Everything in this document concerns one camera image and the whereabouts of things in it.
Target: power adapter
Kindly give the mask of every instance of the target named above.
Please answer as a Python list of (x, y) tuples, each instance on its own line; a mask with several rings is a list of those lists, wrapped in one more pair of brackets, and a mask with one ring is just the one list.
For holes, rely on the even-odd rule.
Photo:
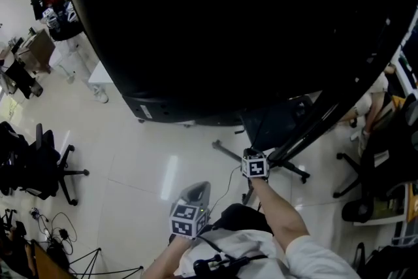
[(69, 237), (68, 232), (65, 229), (60, 229), (59, 235), (61, 236), (63, 240), (66, 240)]

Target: metal frame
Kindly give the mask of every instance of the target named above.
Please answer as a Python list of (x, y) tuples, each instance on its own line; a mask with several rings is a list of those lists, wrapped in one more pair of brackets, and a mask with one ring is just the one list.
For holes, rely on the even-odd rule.
[(73, 276), (82, 276), (81, 279), (84, 278), (85, 275), (88, 275), (88, 278), (90, 278), (91, 276), (100, 276), (102, 274), (114, 274), (114, 273), (123, 273), (123, 272), (129, 272), (129, 271), (133, 271), (131, 274), (128, 274), (127, 276), (124, 276), (122, 279), (126, 279), (132, 275), (134, 275), (135, 273), (137, 273), (140, 270), (143, 270), (144, 267), (139, 266), (135, 269), (129, 269), (129, 270), (122, 270), (122, 271), (114, 271), (114, 272), (103, 272), (103, 273), (92, 273), (93, 272), (93, 267), (94, 264), (96, 263), (97, 260), (97, 256), (99, 255), (99, 252), (101, 251), (101, 248), (97, 248), (96, 250), (88, 253), (87, 255), (84, 255), (83, 257), (80, 257), (78, 259), (76, 259), (75, 261), (72, 261), (69, 265), (76, 263), (77, 261), (86, 258), (88, 255), (94, 254), (93, 258), (91, 259), (89, 265), (87, 266), (86, 270), (84, 271), (84, 273), (76, 273), (76, 271), (74, 271), (71, 267), (70, 270), (73, 271), (72, 275)]

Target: white tiled floor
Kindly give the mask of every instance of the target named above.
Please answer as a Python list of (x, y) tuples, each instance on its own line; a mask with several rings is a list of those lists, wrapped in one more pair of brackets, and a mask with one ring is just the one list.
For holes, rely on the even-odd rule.
[[(170, 204), (181, 189), (209, 181), (211, 205), (225, 193), (230, 173), (238, 164), (212, 149), (211, 143), (219, 139), (238, 155), (249, 146), (247, 136), (235, 135), (231, 127), (186, 129), (172, 124), (139, 124), (114, 86), (106, 88), (110, 101), (103, 105), (93, 100), (81, 82), (68, 85), (54, 72), (41, 84), (44, 93), (39, 98), (25, 100), (16, 94), (15, 100), (21, 104), (11, 118), (8, 98), (4, 98), (0, 103), (3, 118), (25, 132), (29, 141), (35, 136), (37, 123), (42, 123), (44, 130), (52, 129), (57, 150), (65, 149), (64, 142), (76, 148), (69, 159), (70, 168), (88, 169), (91, 174), (67, 180), (70, 192), (75, 189), (79, 199), (76, 207), (67, 204), (60, 190), (46, 201), (16, 192), (1, 199), (0, 210), (18, 210), (28, 237), (38, 240), (44, 236), (27, 214), (29, 209), (35, 206), (49, 218), (65, 212), (78, 235), (70, 259), (100, 247), (103, 251), (96, 271), (148, 266), (167, 245)], [(270, 185), (297, 208), (312, 236), (350, 261), (361, 240), (367, 242), (368, 251), (372, 250), (379, 231), (342, 221), (341, 209), (348, 199), (356, 197), (355, 191), (339, 201), (332, 198), (337, 187), (354, 178), (349, 165), (335, 158), (339, 151), (355, 157), (356, 148), (349, 141), (352, 132), (350, 127), (338, 126), (293, 159), (296, 166), (312, 174), (306, 184), (284, 169), (275, 169), (270, 175)], [(235, 171), (231, 188), (216, 206), (212, 219), (231, 203), (240, 202), (247, 188), (246, 180)], [(250, 205), (256, 208), (258, 201), (253, 199)], [(57, 224), (72, 234), (63, 218)], [(82, 271), (87, 264), (83, 259), (73, 268)]]

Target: shoe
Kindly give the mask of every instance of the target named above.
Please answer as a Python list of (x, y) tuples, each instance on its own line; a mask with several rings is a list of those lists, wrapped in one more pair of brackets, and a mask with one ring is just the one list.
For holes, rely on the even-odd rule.
[(105, 92), (98, 92), (97, 94), (95, 94), (95, 96), (96, 96), (96, 101), (100, 101), (103, 104), (109, 101), (109, 97), (107, 96)]
[(44, 89), (42, 88), (41, 85), (39, 85), (39, 83), (37, 81), (35, 81), (33, 83), (33, 85), (31, 86), (31, 92), (36, 95), (37, 97), (40, 97), (40, 95), (42, 94), (42, 92), (44, 91)]

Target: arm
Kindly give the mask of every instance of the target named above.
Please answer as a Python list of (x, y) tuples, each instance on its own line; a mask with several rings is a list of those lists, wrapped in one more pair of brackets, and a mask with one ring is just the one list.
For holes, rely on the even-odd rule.
[(184, 252), (190, 247), (191, 241), (176, 236), (167, 249), (146, 269), (143, 279), (165, 279), (173, 277), (180, 264)]
[(263, 179), (253, 178), (251, 182), (263, 206), (267, 223), (283, 250), (286, 251), (288, 245), (296, 238), (309, 235), (302, 217), (291, 204), (280, 197)]
[(31, 246), (26, 244), (25, 245), (25, 251), (26, 251), (26, 257), (27, 257), (27, 266), (31, 269), (32, 271), (32, 276), (36, 276), (37, 275), (37, 271), (35, 270), (35, 264), (33, 262), (33, 258), (32, 258), (32, 249)]
[(367, 115), (366, 125), (364, 126), (364, 131), (366, 133), (370, 133), (372, 131), (374, 119), (383, 107), (384, 101), (385, 92), (372, 93), (372, 107)]
[(39, 0), (31, 0), (31, 5), (33, 7), (33, 14), (35, 15), (35, 20), (39, 20), (40, 23), (46, 25), (46, 19), (42, 15), (44, 9), (41, 5)]

